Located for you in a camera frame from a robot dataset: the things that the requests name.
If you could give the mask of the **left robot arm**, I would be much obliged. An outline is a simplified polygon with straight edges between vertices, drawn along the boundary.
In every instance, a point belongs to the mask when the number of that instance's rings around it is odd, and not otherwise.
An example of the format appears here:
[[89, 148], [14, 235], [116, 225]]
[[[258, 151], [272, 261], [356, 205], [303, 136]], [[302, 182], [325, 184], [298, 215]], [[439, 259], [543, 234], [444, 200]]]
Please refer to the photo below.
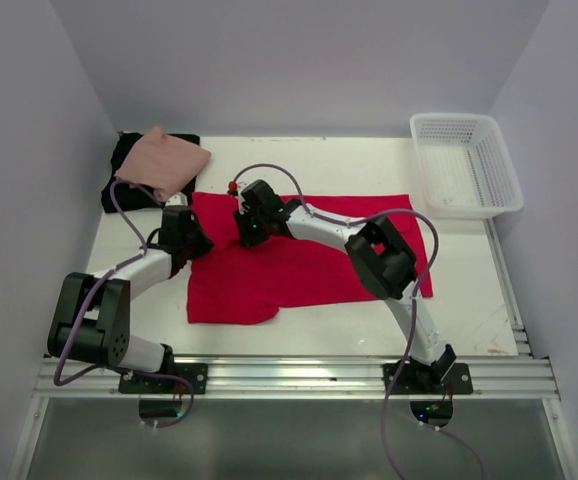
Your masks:
[[187, 206], [162, 210], [158, 241], [98, 273], [67, 275], [50, 327], [47, 350], [59, 360], [54, 384], [65, 386], [96, 368], [140, 375], [154, 392], [177, 379], [170, 346], [131, 333], [131, 303], [153, 286], [175, 277], [213, 243]]

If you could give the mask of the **red t shirt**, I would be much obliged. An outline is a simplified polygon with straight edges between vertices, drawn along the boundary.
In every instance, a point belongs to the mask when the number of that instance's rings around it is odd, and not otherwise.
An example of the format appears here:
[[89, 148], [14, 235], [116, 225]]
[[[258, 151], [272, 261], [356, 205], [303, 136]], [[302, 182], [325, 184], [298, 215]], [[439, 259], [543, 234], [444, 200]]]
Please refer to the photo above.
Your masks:
[[373, 300], [343, 249], [282, 236], [242, 246], [237, 208], [237, 199], [227, 194], [193, 196], [213, 247], [191, 263], [189, 323], [255, 325], [283, 309]]

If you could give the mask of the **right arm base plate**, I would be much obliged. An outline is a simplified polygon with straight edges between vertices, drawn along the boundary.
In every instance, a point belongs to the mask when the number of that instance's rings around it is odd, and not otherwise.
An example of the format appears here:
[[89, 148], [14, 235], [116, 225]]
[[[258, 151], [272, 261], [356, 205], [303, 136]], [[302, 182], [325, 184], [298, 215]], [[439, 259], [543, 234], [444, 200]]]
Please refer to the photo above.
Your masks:
[[410, 359], [405, 363], [382, 365], [383, 383], [388, 389], [395, 382], [394, 395], [440, 395], [474, 393], [469, 366], [466, 363], [439, 360], [431, 365]]

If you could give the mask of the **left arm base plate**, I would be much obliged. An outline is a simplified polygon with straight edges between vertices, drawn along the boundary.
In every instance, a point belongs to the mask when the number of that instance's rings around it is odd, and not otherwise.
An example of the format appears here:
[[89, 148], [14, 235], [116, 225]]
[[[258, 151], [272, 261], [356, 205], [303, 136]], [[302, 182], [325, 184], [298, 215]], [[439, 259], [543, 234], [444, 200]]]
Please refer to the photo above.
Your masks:
[[163, 372], [124, 374], [118, 391], [121, 394], [164, 395], [189, 393], [193, 389], [195, 394], [204, 395], [208, 378], [206, 363], [174, 363]]

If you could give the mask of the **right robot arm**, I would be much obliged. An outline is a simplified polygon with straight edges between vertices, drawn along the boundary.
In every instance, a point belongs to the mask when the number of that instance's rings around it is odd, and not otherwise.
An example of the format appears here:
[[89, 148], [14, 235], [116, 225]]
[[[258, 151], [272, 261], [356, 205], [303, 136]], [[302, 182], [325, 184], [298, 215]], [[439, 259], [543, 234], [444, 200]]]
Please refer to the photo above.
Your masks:
[[418, 387], [433, 393], [449, 382], [455, 352], [420, 300], [430, 268], [416, 270], [417, 257], [389, 212], [368, 218], [335, 215], [303, 197], [285, 202], [263, 180], [245, 187], [232, 181], [228, 193], [238, 199], [234, 217], [244, 247], [281, 236], [345, 253], [361, 285], [385, 302], [406, 335], [405, 357]]

